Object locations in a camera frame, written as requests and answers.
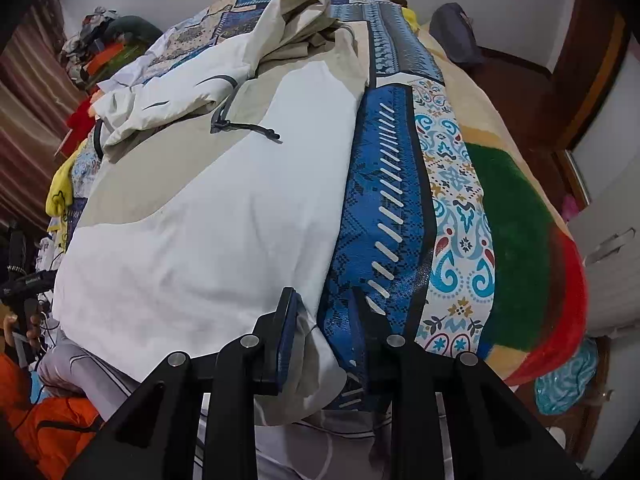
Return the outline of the person's left hand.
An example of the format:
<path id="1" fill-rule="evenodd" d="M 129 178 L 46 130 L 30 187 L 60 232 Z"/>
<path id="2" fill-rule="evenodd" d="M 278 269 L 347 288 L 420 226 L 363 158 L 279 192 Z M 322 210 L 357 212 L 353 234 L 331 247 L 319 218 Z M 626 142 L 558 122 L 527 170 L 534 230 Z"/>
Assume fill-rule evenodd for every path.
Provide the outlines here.
<path id="1" fill-rule="evenodd" d="M 40 348 L 40 325 L 41 325 L 42 317 L 40 313 L 35 313 L 30 317 L 30 329 L 26 332 L 26 339 L 28 343 L 32 346 L 35 352 L 39 351 Z M 14 325 L 17 323 L 17 315 L 14 313 L 8 313 L 2 321 L 2 330 L 4 333 L 4 346 L 6 350 L 15 349 L 15 336 L 14 336 Z"/>

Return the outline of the orange sleeved left forearm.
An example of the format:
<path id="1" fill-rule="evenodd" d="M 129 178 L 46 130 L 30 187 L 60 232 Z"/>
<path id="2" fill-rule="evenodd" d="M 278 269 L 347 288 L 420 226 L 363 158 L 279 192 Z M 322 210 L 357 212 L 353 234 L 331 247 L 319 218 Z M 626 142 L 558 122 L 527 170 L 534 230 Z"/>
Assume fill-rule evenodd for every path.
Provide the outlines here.
<path id="1" fill-rule="evenodd" d="M 21 469 L 39 479 L 61 479 L 103 425 L 89 400 L 52 396 L 30 400 L 32 380 L 17 364 L 16 352 L 1 353 L 1 477 Z"/>

